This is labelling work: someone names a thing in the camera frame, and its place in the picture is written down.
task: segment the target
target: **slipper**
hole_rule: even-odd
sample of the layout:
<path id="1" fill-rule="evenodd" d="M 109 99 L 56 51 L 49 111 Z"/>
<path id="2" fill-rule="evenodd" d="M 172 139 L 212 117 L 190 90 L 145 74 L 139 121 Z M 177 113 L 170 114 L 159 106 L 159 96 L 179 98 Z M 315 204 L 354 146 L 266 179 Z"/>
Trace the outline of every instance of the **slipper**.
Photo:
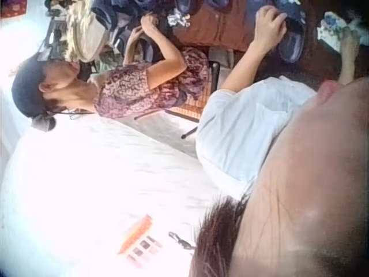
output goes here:
<path id="1" fill-rule="evenodd" d="M 205 2 L 209 6 L 215 9 L 221 10 L 221 9 L 227 8 L 229 4 L 231 3 L 231 0 L 205 0 Z"/>
<path id="2" fill-rule="evenodd" d="M 287 33 L 278 47 L 281 59 L 287 63 L 295 63 L 301 57 L 306 34 L 305 13 L 301 5 L 285 0 L 275 0 L 278 10 L 287 14 Z"/>
<path id="3" fill-rule="evenodd" d="M 114 31 L 118 25 L 118 16 L 112 8 L 111 0 L 94 0 L 91 5 L 91 11 L 96 15 L 97 21 L 107 31 Z"/>

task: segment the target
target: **man's arm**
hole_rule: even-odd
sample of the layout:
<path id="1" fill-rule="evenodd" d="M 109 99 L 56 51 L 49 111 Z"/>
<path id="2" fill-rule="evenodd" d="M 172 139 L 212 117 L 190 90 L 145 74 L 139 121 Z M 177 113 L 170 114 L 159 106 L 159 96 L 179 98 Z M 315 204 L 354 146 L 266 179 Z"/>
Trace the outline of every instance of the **man's arm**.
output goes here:
<path id="1" fill-rule="evenodd" d="M 261 61 L 272 48 L 281 42 L 287 31 L 286 17 L 285 13 L 278 15 L 278 10 L 274 6 L 264 6 L 258 11 L 254 41 L 225 79 L 221 89 L 239 92 L 254 82 Z"/>

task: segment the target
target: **chair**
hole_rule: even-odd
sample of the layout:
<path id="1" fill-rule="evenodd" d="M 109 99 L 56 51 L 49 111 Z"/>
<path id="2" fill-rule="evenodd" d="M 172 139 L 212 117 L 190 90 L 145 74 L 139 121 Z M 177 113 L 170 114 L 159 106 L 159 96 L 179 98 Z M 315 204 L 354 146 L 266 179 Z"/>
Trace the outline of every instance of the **chair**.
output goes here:
<path id="1" fill-rule="evenodd" d="M 220 64 L 218 62 L 209 61 L 209 68 L 210 68 L 210 82 L 209 85 L 205 87 L 205 92 L 199 97 L 199 99 L 193 100 L 192 98 L 188 98 L 187 101 L 182 106 L 164 110 L 167 114 L 171 114 L 176 117 L 181 117 L 193 122 L 199 122 L 199 119 L 206 105 L 206 102 L 208 101 L 210 95 L 218 87 Z M 148 111 L 145 114 L 141 114 L 134 117 L 134 120 L 150 116 L 158 111 L 160 110 Z M 196 130 L 197 127 L 181 135 L 181 139 L 184 140 L 185 138 L 195 133 Z"/>

